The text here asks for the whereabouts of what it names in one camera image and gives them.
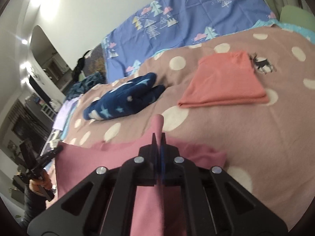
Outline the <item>left forearm black sleeve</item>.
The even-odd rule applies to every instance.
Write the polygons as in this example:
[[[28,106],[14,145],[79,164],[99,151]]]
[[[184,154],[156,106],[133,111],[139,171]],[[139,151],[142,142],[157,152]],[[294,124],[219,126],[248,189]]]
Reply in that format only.
[[[29,186],[25,187],[25,212],[19,223],[24,231],[27,231],[29,223],[46,210],[46,197],[34,193]]]

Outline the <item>person's left hand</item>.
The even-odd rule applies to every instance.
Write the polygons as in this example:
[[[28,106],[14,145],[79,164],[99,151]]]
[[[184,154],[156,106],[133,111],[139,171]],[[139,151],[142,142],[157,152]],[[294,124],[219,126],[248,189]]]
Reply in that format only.
[[[40,186],[46,190],[52,189],[51,179],[45,169],[42,170],[41,178],[31,179],[29,181],[29,189],[34,193],[41,193]]]

